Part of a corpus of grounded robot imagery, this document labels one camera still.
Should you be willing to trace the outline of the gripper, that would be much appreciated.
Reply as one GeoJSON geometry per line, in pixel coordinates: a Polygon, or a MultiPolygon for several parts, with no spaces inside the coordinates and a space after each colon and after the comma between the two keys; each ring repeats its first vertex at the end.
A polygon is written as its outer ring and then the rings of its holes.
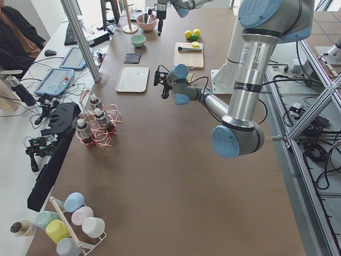
{"type": "Polygon", "coordinates": [[[173,86],[172,83],[168,80],[167,76],[164,76],[163,78],[163,92],[161,95],[162,99],[167,99],[169,97],[169,91],[172,90],[173,86]]]}
{"type": "Polygon", "coordinates": [[[161,36],[163,30],[163,20],[166,19],[166,10],[159,10],[156,7],[148,8],[148,14],[155,14],[158,21],[158,36],[161,36]]]}

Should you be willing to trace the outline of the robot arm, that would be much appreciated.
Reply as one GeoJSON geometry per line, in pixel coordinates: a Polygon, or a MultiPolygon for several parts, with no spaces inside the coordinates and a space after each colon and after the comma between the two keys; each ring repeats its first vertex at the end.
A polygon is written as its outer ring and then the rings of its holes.
{"type": "Polygon", "coordinates": [[[172,5],[177,14],[184,18],[188,15],[190,10],[194,10],[200,8],[205,3],[211,2],[211,0],[157,0],[157,3],[153,8],[149,8],[149,13],[152,11],[156,11],[156,18],[158,19],[158,36],[161,36],[163,31],[164,20],[167,15],[167,6],[168,4],[172,5]]]}
{"type": "Polygon", "coordinates": [[[313,1],[241,3],[237,24],[242,27],[243,48],[229,103],[207,88],[190,85],[188,67],[182,63],[163,78],[155,78],[154,83],[163,85],[162,98],[173,92],[176,105],[197,100],[221,121],[211,133],[213,148],[220,156],[235,158],[254,153],[264,143],[264,132],[253,115],[271,54],[277,44],[308,38],[313,12],[313,1]]]}

